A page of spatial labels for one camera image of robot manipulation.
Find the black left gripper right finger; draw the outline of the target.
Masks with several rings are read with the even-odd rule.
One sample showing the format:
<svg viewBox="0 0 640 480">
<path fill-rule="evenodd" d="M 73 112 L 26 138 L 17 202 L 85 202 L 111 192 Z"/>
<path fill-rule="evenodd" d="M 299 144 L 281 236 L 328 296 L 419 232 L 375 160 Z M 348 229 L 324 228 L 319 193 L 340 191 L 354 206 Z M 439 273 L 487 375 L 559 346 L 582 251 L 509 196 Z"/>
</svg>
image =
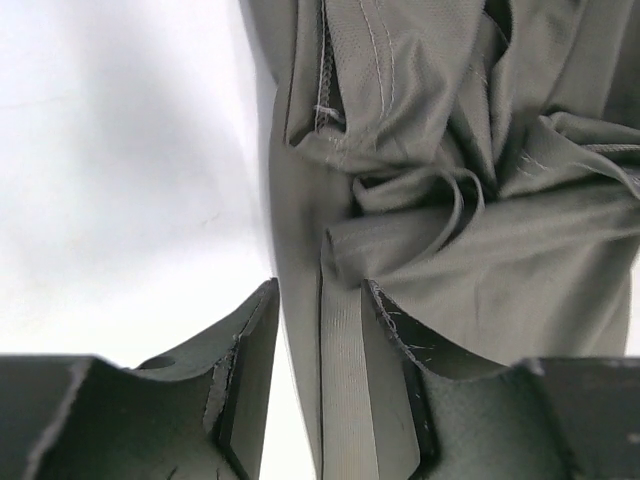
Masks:
<svg viewBox="0 0 640 480">
<path fill-rule="evenodd" d="M 381 479 L 635 479 L 639 362 L 531 358 L 502 366 L 362 286 Z"/>
</svg>

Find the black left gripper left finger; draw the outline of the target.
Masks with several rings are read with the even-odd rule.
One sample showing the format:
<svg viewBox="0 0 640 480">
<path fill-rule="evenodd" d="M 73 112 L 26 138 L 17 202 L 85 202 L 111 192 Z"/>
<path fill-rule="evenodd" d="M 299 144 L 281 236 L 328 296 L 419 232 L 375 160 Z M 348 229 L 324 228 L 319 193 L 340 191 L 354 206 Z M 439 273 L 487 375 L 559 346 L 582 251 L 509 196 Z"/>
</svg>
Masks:
<svg viewBox="0 0 640 480">
<path fill-rule="evenodd" d="M 264 282 L 234 312 L 134 369 L 3 355 L 5 479 L 255 479 L 279 318 Z"/>
</svg>

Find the dark grey t shirt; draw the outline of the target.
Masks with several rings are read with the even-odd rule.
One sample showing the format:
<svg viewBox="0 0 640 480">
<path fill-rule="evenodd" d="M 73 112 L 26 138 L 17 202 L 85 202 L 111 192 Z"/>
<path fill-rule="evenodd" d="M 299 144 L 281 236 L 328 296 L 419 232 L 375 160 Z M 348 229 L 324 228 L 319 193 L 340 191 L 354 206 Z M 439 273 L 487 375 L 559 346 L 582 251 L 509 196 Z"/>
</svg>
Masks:
<svg viewBox="0 0 640 480">
<path fill-rule="evenodd" d="M 502 366 L 621 358 L 635 1 L 256 1 L 276 265 L 320 479 L 381 479 L 362 286 Z"/>
</svg>

